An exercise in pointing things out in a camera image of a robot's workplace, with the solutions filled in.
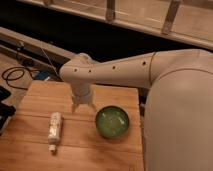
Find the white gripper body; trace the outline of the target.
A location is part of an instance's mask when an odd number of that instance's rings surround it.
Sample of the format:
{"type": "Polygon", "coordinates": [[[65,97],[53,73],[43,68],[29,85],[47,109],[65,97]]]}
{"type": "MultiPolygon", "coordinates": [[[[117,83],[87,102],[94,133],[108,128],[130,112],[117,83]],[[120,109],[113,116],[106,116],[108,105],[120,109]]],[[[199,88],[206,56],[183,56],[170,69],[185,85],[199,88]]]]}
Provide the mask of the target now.
{"type": "Polygon", "coordinates": [[[90,84],[72,84],[72,100],[75,104],[89,104],[93,100],[90,84]]]}

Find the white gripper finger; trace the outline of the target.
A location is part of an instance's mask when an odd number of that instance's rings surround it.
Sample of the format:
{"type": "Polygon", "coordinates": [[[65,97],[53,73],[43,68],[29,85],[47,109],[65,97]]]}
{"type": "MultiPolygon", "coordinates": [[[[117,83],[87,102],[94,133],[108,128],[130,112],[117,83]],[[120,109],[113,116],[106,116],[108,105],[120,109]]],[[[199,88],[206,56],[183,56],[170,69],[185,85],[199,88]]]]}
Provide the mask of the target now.
{"type": "Polygon", "coordinates": [[[76,103],[73,103],[72,106],[71,106],[71,113],[75,113],[75,110],[78,108],[78,104],[76,103]]]}
{"type": "Polygon", "coordinates": [[[97,108],[96,108],[96,106],[95,106],[94,103],[91,102],[91,103],[88,104],[88,106],[89,106],[94,112],[97,111],[97,108]]]}

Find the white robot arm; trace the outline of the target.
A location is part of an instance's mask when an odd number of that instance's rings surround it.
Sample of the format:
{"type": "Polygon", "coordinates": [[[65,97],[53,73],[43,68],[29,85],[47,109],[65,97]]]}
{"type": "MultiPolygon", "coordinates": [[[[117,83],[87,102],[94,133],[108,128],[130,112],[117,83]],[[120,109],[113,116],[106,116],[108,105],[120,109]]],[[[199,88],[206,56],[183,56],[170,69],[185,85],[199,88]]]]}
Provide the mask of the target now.
{"type": "Polygon", "coordinates": [[[92,84],[146,88],[145,171],[213,171],[213,52],[184,49],[96,62],[80,53],[60,68],[76,106],[92,84]]]}

